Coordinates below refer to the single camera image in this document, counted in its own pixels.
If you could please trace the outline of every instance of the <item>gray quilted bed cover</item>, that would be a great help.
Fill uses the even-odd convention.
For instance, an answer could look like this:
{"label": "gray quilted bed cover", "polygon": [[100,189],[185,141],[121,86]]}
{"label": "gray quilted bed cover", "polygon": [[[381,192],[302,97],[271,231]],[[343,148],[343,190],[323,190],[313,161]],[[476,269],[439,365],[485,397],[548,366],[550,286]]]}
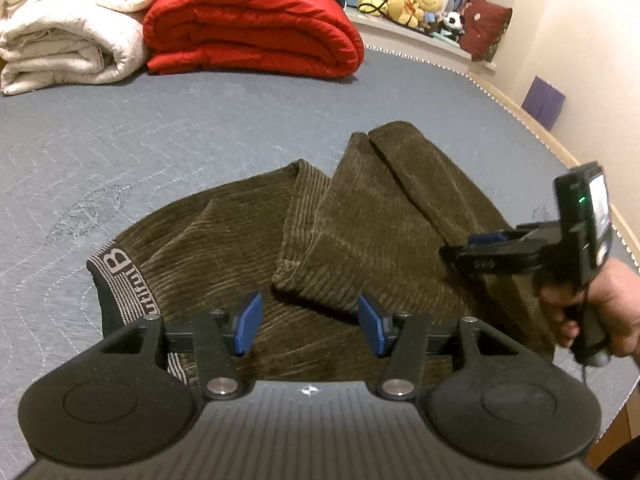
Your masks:
{"label": "gray quilted bed cover", "polygon": [[[412,122],[512,224],[553,219],[565,170],[463,75],[368,50],[343,82],[254,73],[140,75],[0,98],[0,480],[31,454],[24,390],[101,338],[87,257],[185,195],[305,158],[332,174],[351,133]],[[614,254],[631,260],[619,240]],[[565,351],[556,364],[578,376]],[[638,380],[629,359],[590,370],[612,422]]]}

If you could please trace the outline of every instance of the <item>red blanket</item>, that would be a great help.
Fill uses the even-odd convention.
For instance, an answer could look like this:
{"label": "red blanket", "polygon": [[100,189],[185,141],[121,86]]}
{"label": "red blanket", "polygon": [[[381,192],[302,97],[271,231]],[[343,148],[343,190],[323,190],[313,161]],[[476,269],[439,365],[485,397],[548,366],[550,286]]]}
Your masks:
{"label": "red blanket", "polygon": [[160,74],[249,69],[315,77],[356,72],[364,46],[333,0],[156,0],[144,21]]}

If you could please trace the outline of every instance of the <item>purple box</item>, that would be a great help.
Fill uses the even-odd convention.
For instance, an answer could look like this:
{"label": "purple box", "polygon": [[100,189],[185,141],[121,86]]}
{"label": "purple box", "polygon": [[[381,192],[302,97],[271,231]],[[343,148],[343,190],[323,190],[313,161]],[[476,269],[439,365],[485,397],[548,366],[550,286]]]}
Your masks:
{"label": "purple box", "polygon": [[538,76],[533,80],[522,108],[547,130],[554,126],[564,104],[565,96]]}

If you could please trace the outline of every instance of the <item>metal pivot bolt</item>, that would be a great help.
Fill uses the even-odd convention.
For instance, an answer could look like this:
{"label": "metal pivot bolt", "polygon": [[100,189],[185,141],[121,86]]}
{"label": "metal pivot bolt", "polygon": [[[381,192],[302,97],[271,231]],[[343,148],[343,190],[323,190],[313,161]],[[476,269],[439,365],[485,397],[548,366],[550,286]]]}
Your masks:
{"label": "metal pivot bolt", "polygon": [[382,391],[387,395],[402,397],[414,390],[414,384],[404,379],[388,379],[382,383]]}
{"label": "metal pivot bolt", "polygon": [[207,390],[216,395],[230,395],[238,389],[238,382],[229,377],[216,377],[207,383]]}

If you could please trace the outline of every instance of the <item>white wall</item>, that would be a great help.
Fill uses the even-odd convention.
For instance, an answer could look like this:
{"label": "white wall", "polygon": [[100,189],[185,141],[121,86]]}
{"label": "white wall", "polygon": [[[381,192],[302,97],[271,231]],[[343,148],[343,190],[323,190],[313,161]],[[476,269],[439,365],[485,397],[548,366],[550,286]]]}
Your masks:
{"label": "white wall", "polygon": [[522,102],[533,78],[566,95],[552,133],[604,165],[612,201],[640,234],[640,0],[515,0],[492,82]]}

